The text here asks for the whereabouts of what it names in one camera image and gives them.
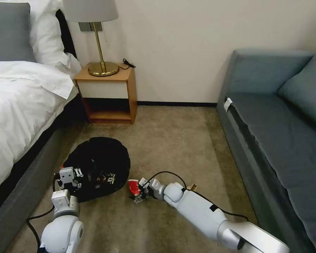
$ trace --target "wall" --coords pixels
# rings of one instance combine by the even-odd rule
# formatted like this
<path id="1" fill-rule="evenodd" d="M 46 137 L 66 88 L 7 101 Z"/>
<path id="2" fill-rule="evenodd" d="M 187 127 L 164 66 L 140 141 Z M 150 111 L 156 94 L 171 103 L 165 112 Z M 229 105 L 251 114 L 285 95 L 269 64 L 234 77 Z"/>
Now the wall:
<path id="1" fill-rule="evenodd" d="M 105 60 L 133 62 L 141 101 L 216 102 L 236 48 L 316 50 L 316 0 L 116 0 L 104 23 Z M 98 61 L 93 32 L 70 22 L 83 65 Z"/>

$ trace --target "lamp shade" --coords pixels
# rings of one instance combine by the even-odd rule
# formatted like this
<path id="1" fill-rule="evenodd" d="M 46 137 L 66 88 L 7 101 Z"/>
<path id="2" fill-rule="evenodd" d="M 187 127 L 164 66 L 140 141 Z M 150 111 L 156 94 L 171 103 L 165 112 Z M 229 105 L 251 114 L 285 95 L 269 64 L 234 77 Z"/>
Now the lamp shade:
<path id="1" fill-rule="evenodd" d="M 118 18 L 114 0 L 63 0 L 67 20 L 104 22 Z"/>

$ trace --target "gray pillow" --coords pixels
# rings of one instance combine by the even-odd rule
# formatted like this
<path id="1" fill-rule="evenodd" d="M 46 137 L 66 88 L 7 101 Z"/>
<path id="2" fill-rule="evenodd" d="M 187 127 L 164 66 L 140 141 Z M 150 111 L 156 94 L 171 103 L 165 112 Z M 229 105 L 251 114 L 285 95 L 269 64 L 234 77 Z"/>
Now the gray pillow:
<path id="1" fill-rule="evenodd" d="M 316 54 L 299 74 L 279 89 L 278 94 L 316 123 Z"/>
<path id="2" fill-rule="evenodd" d="M 28 3 L 0 2 L 0 61 L 36 62 L 29 43 Z"/>

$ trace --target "brass lamp base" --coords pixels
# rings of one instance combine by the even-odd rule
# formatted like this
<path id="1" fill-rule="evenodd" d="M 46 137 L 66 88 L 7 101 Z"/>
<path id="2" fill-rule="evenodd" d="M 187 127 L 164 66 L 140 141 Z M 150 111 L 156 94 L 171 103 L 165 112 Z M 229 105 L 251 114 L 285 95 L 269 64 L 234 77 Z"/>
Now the brass lamp base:
<path id="1" fill-rule="evenodd" d="M 111 76 L 119 71 L 119 66 L 116 63 L 109 61 L 105 63 L 105 70 L 102 69 L 103 63 L 92 63 L 88 68 L 88 72 L 92 76 Z"/>

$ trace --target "black baseboard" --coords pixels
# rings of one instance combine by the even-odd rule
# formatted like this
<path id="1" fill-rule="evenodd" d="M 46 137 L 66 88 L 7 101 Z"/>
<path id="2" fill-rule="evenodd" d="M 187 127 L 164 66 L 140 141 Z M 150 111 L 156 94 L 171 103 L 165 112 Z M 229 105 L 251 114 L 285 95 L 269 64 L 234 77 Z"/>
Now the black baseboard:
<path id="1" fill-rule="evenodd" d="M 137 105 L 217 107 L 217 103 L 137 101 Z"/>

